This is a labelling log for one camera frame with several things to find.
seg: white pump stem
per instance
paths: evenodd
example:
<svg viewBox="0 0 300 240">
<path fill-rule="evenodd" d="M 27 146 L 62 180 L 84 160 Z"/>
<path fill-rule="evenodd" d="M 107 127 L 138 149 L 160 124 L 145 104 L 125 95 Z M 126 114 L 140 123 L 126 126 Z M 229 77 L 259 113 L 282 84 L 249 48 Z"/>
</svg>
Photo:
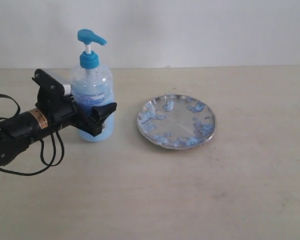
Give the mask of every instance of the white pump stem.
<svg viewBox="0 0 300 240">
<path fill-rule="evenodd" d="M 85 45 L 85 53 L 86 54 L 91 54 L 91 45 Z"/>
</svg>

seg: plate rim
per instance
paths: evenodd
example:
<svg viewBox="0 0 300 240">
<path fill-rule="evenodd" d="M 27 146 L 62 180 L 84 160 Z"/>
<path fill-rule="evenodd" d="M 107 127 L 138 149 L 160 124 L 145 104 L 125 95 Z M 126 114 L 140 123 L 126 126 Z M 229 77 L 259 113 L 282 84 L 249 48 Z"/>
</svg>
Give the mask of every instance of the plate rim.
<svg viewBox="0 0 300 240">
<path fill-rule="evenodd" d="M 213 119 L 214 119 L 214 129 L 213 129 L 213 132 L 211 133 L 211 135 L 206 138 L 204 141 L 202 141 L 201 143 L 199 144 L 196 144 L 194 146 L 185 146 L 185 147 L 173 147 L 173 146 L 166 146 L 166 145 L 159 145 L 159 144 L 155 144 L 153 140 L 151 140 L 142 130 L 141 130 L 141 127 L 139 125 L 139 122 L 138 122 L 138 117 L 139 117 L 139 113 L 141 112 L 141 110 L 146 107 L 146 104 L 155 100 L 155 99 L 160 99 L 160 98 L 173 98 L 172 96 L 184 96 L 184 97 L 187 97 L 187 98 L 192 98 L 193 100 L 195 101 L 200 101 L 202 102 L 205 106 L 207 106 L 213 116 Z M 187 149 L 193 149 L 193 148 L 197 148 L 199 146 L 202 146 L 203 144 L 206 144 L 207 142 L 210 142 L 212 140 L 212 138 L 214 137 L 215 133 L 216 133 L 216 129 L 217 129 L 217 118 L 216 118 L 216 115 L 214 113 L 214 111 L 211 109 L 211 107 L 209 105 L 207 105 L 204 101 L 201 101 L 199 99 L 197 99 L 196 97 L 192 97 L 192 96 L 189 96 L 189 95 L 184 95 L 184 94 L 178 94 L 178 93 L 168 93 L 168 94 L 164 94 L 164 95 L 160 95 L 160 96 L 156 96 L 156 97 L 153 97 L 151 99 L 149 99 L 148 101 L 146 101 L 142 107 L 139 109 L 139 111 L 137 112 L 136 114 L 136 125 L 137 125 L 137 128 L 139 129 L 139 132 L 141 133 L 141 135 L 143 135 L 143 137 L 145 139 L 147 139 L 150 143 L 154 144 L 155 146 L 158 146 L 158 147 L 161 147 L 161 148 L 164 148 L 164 149 L 169 149 L 169 150 L 187 150 Z"/>
</svg>

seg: soap dispenser bottle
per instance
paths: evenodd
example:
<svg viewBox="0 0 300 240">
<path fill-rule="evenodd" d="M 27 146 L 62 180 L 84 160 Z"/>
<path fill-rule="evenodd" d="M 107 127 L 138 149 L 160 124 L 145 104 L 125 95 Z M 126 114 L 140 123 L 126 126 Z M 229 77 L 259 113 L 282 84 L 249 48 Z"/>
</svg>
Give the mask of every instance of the soap dispenser bottle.
<svg viewBox="0 0 300 240">
<path fill-rule="evenodd" d="M 71 71 L 71 93 L 81 110 L 90 115 L 92 107 L 104 106 L 115 101 L 113 75 L 106 65 L 99 63 L 98 55 L 91 50 L 92 42 L 104 46 L 107 41 L 89 29 L 79 30 L 77 39 L 85 44 L 85 51 L 80 55 L 80 65 Z M 114 125 L 112 113 L 102 125 L 101 134 L 93 137 L 79 130 L 79 135 L 88 142 L 100 142 L 112 135 Z"/>
</svg>

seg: blue pump head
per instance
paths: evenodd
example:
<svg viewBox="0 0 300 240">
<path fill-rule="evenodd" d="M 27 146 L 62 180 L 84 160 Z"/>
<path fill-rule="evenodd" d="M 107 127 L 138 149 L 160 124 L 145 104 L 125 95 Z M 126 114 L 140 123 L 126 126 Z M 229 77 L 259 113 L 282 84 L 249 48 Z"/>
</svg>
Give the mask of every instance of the blue pump head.
<svg viewBox="0 0 300 240">
<path fill-rule="evenodd" d="M 98 55 L 91 50 L 91 42 L 104 46 L 107 41 L 96 35 L 89 29 L 81 29 L 77 33 L 77 38 L 85 45 L 85 51 L 80 55 L 80 66 L 84 69 L 95 69 L 99 66 Z"/>
</svg>

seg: beige tabletop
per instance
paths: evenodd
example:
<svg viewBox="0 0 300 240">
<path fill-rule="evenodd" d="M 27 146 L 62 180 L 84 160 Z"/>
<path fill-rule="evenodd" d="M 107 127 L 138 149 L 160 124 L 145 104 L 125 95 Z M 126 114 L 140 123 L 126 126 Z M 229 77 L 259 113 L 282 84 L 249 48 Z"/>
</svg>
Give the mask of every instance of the beige tabletop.
<svg viewBox="0 0 300 240">
<path fill-rule="evenodd" d="M 0 93 L 22 111 L 35 107 L 33 75 L 0 70 Z M 0 240 L 300 240 L 300 66 L 113 75 L 111 138 L 87 143 L 67 127 L 60 166 L 34 177 L 0 172 Z M 142 137 L 137 112 L 165 93 L 212 108 L 218 126 L 210 142 L 172 151 Z M 14 111 L 0 100 L 0 117 Z M 5 168 L 36 171 L 39 153 L 35 143 Z"/>
</svg>

